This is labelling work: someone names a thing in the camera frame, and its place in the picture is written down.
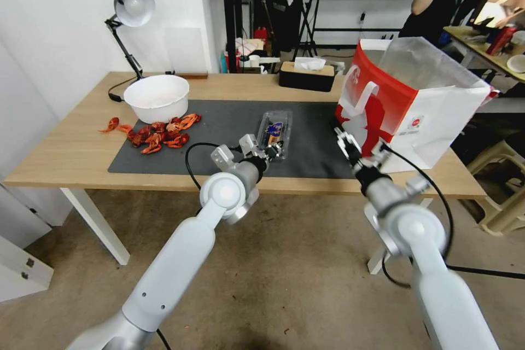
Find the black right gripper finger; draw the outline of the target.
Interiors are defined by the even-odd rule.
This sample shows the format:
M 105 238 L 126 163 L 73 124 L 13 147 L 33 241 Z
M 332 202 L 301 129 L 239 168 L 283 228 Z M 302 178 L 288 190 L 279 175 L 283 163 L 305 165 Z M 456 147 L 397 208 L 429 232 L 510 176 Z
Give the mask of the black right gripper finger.
M 345 158 L 350 158 L 352 152 L 352 143 L 347 132 L 342 131 L 339 127 L 334 127 L 334 132 L 337 137 L 337 145 L 343 152 Z
M 348 132 L 343 132 L 345 156 L 351 164 L 357 164 L 362 158 L 361 148 L 355 138 Z

